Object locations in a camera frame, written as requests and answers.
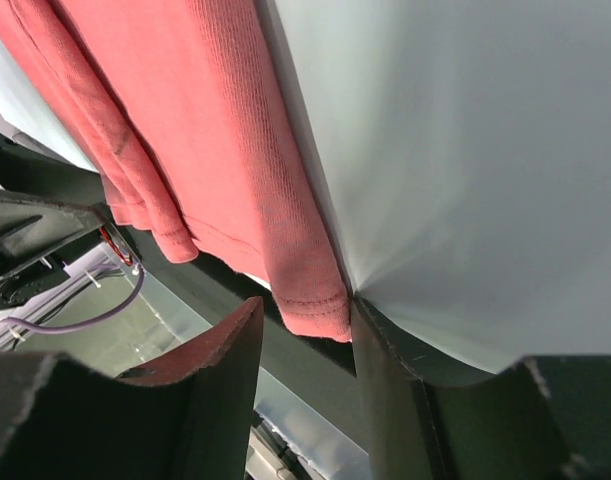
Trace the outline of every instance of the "folded cloth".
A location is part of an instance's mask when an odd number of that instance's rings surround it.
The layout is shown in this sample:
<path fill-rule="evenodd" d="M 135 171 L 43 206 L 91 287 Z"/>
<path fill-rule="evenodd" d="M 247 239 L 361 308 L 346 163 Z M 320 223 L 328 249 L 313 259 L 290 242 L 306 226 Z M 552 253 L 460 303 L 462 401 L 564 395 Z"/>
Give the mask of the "folded cloth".
<path fill-rule="evenodd" d="M 253 0 L 0 0 L 0 39 L 172 262 L 271 285 L 286 326 L 348 341 L 348 294 Z"/>

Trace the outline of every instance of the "red wire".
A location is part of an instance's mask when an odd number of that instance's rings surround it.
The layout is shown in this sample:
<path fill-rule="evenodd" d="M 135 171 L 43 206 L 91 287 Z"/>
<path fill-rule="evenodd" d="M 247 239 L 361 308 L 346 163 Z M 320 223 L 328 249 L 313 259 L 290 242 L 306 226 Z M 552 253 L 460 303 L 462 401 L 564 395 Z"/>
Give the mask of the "red wire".
<path fill-rule="evenodd" d="M 125 256 L 123 252 L 119 250 L 119 248 L 114 243 L 114 240 L 112 240 L 109 234 L 107 233 L 107 230 L 105 230 L 103 227 L 99 228 L 99 230 L 101 232 L 101 235 L 103 236 L 103 239 L 109 245 L 109 248 L 111 248 L 112 251 L 116 254 L 116 256 L 121 259 L 121 262 L 123 262 L 128 267 L 131 267 L 133 265 L 133 262 L 130 256 Z"/>

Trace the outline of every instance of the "black wire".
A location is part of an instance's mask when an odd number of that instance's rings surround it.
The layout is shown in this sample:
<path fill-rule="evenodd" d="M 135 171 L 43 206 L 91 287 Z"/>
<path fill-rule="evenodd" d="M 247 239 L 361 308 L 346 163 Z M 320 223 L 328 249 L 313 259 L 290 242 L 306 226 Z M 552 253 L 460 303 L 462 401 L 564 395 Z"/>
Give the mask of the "black wire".
<path fill-rule="evenodd" d="M 108 272 L 101 272 L 97 277 L 95 277 L 95 280 L 98 282 L 99 280 L 104 280 L 105 278 L 122 277 L 122 276 L 124 276 L 124 273 L 122 272 L 122 270 L 116 269 L 116 270 L 110 270 Z M 49 322 L 52 318 L 54 318 L 56 315 L 61 313 L 63 311 L 63 309 L 72 300 L 74 300 L 76 297 L 78 297 L 81 293 L 83 293 L 85 290 L 87 290 L 92 285 L 95 285 L 95 283 L 90 281 L 90 282 L 86 283 L 85 285 L 79 287 L 74 293 L 72 293 L 69 297 L 67 297 L 61 303 L 59 303 L 54 308 L 52 308 L 49 312 L 45 313 L 42 317 L 40 317 L 34 323 L 36 325 L 43 325 L 43 324 Z M 27 334 L 27 330 L 26 329 L 24 329 L 21 332 L 19 332 L 19 335 L 21 337 L 23 337 L 26 334 Z M 11 351 L 12 352 L 16 350 L 16 347 L 18 347 L 18 344 L 20 343 L 20 340 L 21 340 L 20 338 L 15 338 L 14 339 L 14 341 L 12 342 L 12 347 L 11 347 Z"/>

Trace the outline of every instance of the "coral fabric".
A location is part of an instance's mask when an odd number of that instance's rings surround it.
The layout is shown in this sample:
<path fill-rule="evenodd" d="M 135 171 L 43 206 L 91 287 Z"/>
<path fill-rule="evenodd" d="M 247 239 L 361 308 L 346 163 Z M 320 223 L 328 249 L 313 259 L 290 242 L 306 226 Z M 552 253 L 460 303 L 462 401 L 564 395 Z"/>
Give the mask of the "coral fabric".
<path fill-rule="evenodd" d="M 253 0 L 0 0 L 0 39 L 118 223 L 172 262 L 200 250 L 268 281 L 294 333 L 350 339 Z"/>

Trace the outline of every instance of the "white surface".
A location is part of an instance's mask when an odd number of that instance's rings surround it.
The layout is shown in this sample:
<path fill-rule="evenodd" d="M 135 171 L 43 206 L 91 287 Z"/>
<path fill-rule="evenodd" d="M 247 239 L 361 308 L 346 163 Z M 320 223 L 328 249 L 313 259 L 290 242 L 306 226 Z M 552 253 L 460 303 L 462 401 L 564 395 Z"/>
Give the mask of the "white surface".
<path fill-rule="evenodd" d="M 74 165 L 96 171 L 1 42 L 0 115 Z"/>
<path fill-rule="evenodd" d="M 355 288 L 491 371 L 611 353 L 611 0 L 276 4 Z"/>

